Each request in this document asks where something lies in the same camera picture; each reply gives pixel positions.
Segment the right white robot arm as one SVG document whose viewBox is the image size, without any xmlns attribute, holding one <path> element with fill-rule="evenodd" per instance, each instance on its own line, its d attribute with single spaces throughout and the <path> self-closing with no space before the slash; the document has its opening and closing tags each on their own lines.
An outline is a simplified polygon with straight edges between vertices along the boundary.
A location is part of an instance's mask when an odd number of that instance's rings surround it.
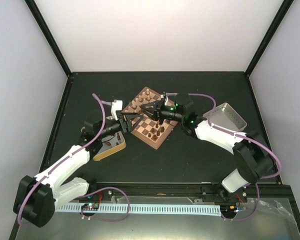
<svg viewBox="0 0 300 240">
<path fill-rule="evenodd" d="M 220 200 L 228 202 L 238 189 L 270 178 L 267 172 L 274 165 L 280 165 L 278 157 L 258 133 L 233 131 L 212 123 L 210 117 L 196 114 L 190 93 L 174 93 L 173 105 L 168 105 L 169 96 L 169 93 L 164 93 L 159 100 L 140 107 L 152 120 L 179 122 L 188 136 L 210 142 L 234 156 L 236 169 L 222 180 L 217 189 Z"/>
</svg>

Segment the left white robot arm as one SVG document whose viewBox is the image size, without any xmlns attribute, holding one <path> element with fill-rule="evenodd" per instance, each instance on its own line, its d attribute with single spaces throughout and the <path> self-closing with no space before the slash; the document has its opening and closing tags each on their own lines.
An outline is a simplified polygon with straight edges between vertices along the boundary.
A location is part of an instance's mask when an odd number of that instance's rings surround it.
<svg viewBox="0 0 300 240">
<path fill-rule="evenodd" d="M 57 209 L 70 201 L 82 196 L 93 199 L 98 192 L 96 185 L 81 177 L 66 180 L 97 155 L 104 138 L 114 137 L 118 132 L 130 133 L 142 119 L 141 114 L 118 111 L 117 119 L 87 120 L 78 142 L 63 157 L 36 176 L 26 175 L 20 180 L 13 205 L 18 224 L 25 219 L 43 227 Z"/>
</svg>

